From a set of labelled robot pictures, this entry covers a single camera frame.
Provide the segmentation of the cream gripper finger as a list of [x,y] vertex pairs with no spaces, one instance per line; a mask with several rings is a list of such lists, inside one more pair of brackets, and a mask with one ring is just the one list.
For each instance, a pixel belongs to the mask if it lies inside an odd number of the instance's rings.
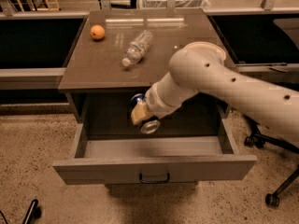
[[138,101],[131,113],[132,123],[138,125],[151,117],[152,113],[149,112],[147,104],[144,101]]

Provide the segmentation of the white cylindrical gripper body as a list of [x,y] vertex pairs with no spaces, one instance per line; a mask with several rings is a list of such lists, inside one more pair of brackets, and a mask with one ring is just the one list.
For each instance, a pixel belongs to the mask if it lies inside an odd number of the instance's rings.
[[147,90],[145,103],[153,116],[162,119],[179,109],[186,100],[197,93],[198,90],[179,86],[170,73],[167,73]]

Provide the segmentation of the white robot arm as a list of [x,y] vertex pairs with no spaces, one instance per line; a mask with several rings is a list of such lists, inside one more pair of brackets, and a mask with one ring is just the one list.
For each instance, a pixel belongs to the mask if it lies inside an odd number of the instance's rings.
[[298,147],[299,92],[243,76],[225,67],[225,59],[222,48],[207,42],[194,42],[178,50],[169,61],[169,72],[136,103],[132,123],[162,119],[201,92],[222,100]]

